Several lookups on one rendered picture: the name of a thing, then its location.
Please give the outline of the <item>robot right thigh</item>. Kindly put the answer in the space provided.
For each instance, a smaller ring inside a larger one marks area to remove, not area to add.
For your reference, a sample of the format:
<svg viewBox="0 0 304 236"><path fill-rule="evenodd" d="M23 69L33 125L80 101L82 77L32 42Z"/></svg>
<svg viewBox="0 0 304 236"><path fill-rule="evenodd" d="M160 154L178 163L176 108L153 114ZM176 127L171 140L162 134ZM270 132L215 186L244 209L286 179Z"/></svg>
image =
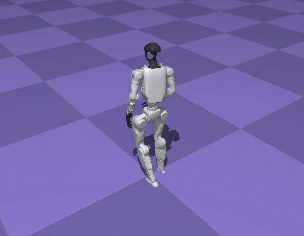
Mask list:
<svg viewBox="0 0 304 236"><path fill-rule="evenodd" d="M163 128L164 128L164 119L168 117L168 112L162 108L161 109L160 117L157 118L155 121L152 121L152 130L153 130L153 136L155 141L155 147L160 149L165 147L165 141L162 136Z"/></svg>

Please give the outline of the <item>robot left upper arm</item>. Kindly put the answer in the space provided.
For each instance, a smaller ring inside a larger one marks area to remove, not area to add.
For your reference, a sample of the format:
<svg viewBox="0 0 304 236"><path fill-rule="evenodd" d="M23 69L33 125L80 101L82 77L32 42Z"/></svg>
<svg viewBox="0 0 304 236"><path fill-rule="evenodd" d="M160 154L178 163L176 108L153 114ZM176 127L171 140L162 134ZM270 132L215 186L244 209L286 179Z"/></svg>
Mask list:
<svg viewBox="0 0 304 236"><path fill-rule="evenodd" d="M143 77L143 69L136 69L133 70L131 73L131 97L130 100L137 101L138 100L138 87L139 87L139 81Z"/></svg>

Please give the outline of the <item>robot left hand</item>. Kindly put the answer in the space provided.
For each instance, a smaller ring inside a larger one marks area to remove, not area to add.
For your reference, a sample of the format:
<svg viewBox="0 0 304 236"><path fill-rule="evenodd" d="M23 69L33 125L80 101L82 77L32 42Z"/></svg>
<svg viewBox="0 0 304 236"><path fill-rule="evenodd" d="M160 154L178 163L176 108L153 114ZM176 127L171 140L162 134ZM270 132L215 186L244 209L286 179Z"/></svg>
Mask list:
<svg viewBox="0 0 304 236"><path fill-rule="evenodd" d="M132 128L131 127L131 125L132 124L130 124L130 118L132 117L132 113L128 113L128 115L126 114L126 121L127 121L127 126L129 127L129 128Z"/></svg>

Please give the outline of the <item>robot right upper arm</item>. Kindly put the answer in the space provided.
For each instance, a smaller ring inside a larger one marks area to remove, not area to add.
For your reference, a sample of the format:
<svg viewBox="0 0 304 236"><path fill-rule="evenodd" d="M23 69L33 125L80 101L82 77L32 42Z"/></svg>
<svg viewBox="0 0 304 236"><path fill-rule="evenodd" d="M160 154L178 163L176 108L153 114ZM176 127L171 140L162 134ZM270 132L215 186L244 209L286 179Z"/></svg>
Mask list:
<svg viewBox="0 0 304 236"><path fill-rule="evenodd" d="M172 95L175 93L175 80L174 80L174 70L168 66L165 66L167 75L166 75L166 81L169 87L166 89L166 93L168 95Z"/></svg>

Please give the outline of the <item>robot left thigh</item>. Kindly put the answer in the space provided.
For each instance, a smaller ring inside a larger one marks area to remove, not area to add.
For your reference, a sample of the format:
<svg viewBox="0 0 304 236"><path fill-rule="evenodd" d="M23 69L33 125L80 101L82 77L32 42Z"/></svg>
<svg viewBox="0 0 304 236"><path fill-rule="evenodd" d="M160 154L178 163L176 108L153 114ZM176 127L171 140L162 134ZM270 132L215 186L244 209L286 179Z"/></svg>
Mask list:
<svg viewBox="0 0 304 236"><path fill-rule="evenodd" d="M143 113L136 115L132 119L132 133L137 149L141 148L144 156L149 153L149 148L144 145L144 127L146 126L147 116Z"/></svg>

